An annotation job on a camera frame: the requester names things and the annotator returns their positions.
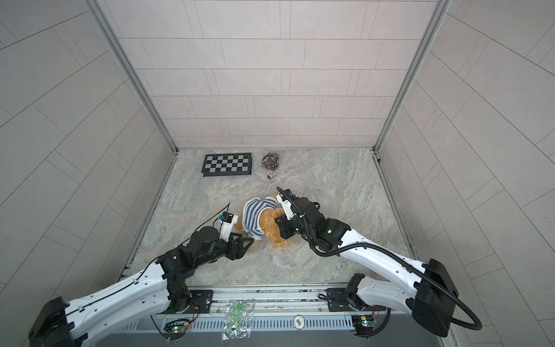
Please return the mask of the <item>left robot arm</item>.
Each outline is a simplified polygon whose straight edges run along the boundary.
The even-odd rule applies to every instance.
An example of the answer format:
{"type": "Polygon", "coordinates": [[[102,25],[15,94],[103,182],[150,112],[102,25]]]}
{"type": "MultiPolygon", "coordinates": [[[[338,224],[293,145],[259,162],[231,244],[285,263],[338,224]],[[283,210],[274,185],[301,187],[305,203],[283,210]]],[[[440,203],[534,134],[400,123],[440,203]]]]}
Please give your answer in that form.
{"type": "Polygon", "coordinates": [[[79,299],[47,302],[30,328],[29,344],[91,346],[135,320],[184,312],[192,307],[186,280],[196,269],[221,257],[238,260],[253,242],[240,233],[222,239],[216,228],[203,227],[188,245],[157,256],[139,273],[79,299]]]}

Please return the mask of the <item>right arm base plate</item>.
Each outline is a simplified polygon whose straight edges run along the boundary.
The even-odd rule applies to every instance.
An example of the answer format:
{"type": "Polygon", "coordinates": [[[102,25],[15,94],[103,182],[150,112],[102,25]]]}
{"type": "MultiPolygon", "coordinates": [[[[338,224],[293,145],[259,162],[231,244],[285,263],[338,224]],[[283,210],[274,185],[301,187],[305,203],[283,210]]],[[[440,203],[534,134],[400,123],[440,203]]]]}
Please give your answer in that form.
{"type": "Polygon", "coordinates": [[[349,303],[345,289],[342,288],[329,288],[324,294],[318,294],[318,298],[327,302],[330,312],[387,312],[387,308],[380,305],[355,308],[349,303]]]}

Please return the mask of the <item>right circuit board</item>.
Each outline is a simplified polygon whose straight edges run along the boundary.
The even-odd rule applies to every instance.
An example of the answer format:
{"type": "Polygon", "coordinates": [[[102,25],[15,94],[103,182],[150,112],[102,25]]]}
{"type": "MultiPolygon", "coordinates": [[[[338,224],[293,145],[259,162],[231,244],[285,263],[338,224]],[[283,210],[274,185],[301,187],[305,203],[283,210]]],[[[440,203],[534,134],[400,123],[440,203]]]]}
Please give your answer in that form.
{"type": "Polygon", "coordinates": [[[367,338],[374,334],[376,320],[373,316],[353,315],[351,322],[356,336],[367,338]]]}

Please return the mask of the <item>round white sticker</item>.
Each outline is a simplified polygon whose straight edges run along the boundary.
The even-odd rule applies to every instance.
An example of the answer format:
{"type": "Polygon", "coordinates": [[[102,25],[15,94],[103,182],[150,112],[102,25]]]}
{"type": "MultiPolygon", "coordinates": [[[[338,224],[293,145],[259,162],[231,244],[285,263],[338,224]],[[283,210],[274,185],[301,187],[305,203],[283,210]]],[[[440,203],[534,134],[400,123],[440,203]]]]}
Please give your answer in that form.
{"type": "Polygon", "coordinates": [[[305,328],[306,325],[306,321],[305,318],[302,315],[296,315],[293,318],[293,327],[296,328],[297,330],[303,330],[305,328]]]}

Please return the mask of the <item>clear bag green parts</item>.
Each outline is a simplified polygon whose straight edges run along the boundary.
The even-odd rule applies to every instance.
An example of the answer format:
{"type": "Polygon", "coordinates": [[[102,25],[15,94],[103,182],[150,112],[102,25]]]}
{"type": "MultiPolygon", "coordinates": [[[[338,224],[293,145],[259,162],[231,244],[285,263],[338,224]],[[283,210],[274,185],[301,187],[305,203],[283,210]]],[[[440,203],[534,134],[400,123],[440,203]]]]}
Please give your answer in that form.
{"type": "Polygon", "coordinates": [[[225,307],[222,340],[249,338],[254,322],[254,300],[230,300],[225,307]]]}

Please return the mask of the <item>aluminium mounting rail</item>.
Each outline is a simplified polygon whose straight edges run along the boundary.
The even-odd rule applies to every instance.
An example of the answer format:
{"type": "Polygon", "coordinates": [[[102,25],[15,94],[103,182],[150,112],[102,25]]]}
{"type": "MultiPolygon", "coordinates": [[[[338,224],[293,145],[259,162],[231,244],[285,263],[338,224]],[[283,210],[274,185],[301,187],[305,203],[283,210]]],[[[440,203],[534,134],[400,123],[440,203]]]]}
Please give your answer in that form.
{"type": "Polygon", "coordinates": [[[158,333],[168,342],[185,341],[191,334],[211,333],[222,338],[225,307],[230,300],[254,300],[254,322],[249,338],[262,333],[309,332],[327,338],[339,337],[385,341],[389,346],[451,346],[452,341],[441,338],[420,326],[411,315],[388,309],[387,312],[330,312],[327,302],[318,298],[335,286],[216,286],[194,287],[192,290],[213,290],[210,311],[192,315],[150,315],[135,320],[116,330],[118,334],[158,333]],[[306,325],[303,330],[293,327],[293,318],[302,315],[306,325]],[[354,334],[353,315],[373,316],[376,320],[374,334],[363,338],[354,334]],[[172,341],[163,332],[166,323],[188,318],[192,321],[186,335],[172,341]]]}

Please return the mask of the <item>bag of colourful small parts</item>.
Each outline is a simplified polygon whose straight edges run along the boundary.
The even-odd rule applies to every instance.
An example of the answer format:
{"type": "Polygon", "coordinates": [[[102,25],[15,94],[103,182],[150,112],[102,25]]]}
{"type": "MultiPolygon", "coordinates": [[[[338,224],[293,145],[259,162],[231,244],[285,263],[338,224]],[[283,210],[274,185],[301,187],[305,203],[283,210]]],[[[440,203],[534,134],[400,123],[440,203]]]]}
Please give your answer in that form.
{"type": "Polygon", "coordinates": [[[279,167],[280,156],[276,152],[266,154],[261,160],[261,167],[269,171],[276,171],[279,167]]]}

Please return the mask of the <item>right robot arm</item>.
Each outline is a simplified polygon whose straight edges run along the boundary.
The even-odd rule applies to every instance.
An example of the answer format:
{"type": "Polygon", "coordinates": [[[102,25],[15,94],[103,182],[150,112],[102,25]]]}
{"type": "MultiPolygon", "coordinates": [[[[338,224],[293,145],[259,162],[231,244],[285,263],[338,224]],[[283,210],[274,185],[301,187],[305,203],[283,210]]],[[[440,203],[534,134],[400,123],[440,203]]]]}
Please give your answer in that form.
{"type": "Polygon", "coordinates": [[[353,275],[340,301],[342,305],[355,311],[378,307],[401,311],[427,331],[447,336],[455,311],[452,298],[457,293],[444,270],[436,273],[421,261],[381,247],[348,224],[324,217],[319,204],[307,198],[281,191],[277,201],[284,210],[276,219],[282,237],[298,234],[320,257],[344,257],[382,277],[374,280],[361,273],[353,275]]]}

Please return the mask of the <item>left green circuit board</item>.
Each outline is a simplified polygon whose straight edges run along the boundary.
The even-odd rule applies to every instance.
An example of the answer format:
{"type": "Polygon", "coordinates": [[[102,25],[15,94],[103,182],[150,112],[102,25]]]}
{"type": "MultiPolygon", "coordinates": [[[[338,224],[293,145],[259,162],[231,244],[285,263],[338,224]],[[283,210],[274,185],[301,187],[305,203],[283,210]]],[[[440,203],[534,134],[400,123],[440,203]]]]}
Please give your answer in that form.
{"type": "Polygon", "coordinates": [[[188,318],[177,319],[166,323],[163,332],[169,336],[172,341],[179,340],[186,335],[192,321],[188,318]]]}

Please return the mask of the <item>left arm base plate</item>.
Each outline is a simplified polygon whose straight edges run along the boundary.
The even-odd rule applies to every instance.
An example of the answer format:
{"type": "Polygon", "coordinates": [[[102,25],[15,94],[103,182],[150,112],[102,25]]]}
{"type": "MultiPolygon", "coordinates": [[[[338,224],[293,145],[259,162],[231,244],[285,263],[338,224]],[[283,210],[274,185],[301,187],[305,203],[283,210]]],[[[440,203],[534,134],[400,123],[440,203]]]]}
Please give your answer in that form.
{"type": "Polygon", "coordinates": [[[160,315],[207,314],[210,311],[213,295],[213,290],[190,290],[188,298],[179,299],[177,304],[171,302],[166,310],[160,312],[160,315]]]}

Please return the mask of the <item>brown teddy bear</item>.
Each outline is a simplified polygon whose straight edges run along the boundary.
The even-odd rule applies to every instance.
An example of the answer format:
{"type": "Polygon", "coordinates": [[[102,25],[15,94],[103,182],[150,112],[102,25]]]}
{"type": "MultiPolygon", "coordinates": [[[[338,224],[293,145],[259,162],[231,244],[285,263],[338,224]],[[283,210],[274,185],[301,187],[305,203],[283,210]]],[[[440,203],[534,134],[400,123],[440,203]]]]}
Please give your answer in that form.
{"type": "MultiPolygon", "coordinates": [[[[283,214],[284,214],[284,211],[281,208],[276,208],[274,210],[271,210],[271,209],[265,210],[262,213],[262,216],[260,218],[260,226],[264,231],[264,237],[260,241],[266,238],[271,242],[274,248],[278,248],[278,249],[285,249],[291,245],[289,240],[283,239],[281,237],[280,228],[275,222],[275,219],[279,216],[282,216],[283,214]]],[[[238,222],[235,225],[236,230],[250,237],[247,234],[247,232],[244,231],[241,225],[241,222],[242,222],[242,215],[238,218],[238,222]]]]}

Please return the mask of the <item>striped knit bear sweater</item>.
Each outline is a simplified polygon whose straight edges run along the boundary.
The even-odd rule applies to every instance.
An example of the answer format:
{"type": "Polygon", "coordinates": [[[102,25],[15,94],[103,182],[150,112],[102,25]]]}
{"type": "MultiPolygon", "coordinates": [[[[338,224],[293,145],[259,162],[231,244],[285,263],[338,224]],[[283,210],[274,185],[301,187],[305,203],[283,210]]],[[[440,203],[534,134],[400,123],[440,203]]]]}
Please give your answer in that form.
{"type": "Polygon", "coordinates": [[[274,210],[278,201],[274,197],[264,199],[252,198],[244,205],[241,225],[244,231],[254,240],[260,241],[264,237],[264,231],[260,226],[260,218],[265,210],[274,210]]]}

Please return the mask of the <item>black white checkerboard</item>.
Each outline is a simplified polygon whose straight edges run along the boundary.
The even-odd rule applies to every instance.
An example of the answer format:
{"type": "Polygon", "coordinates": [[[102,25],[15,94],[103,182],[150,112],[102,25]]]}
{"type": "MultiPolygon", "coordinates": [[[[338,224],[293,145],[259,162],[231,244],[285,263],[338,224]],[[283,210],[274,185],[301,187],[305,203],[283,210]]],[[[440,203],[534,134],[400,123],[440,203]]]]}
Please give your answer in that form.
{"type": "Polygon", "coordinates": [[[251,175],[251,153],[212,153],[205,156],[202,165],[204,177],[251,175]]]}

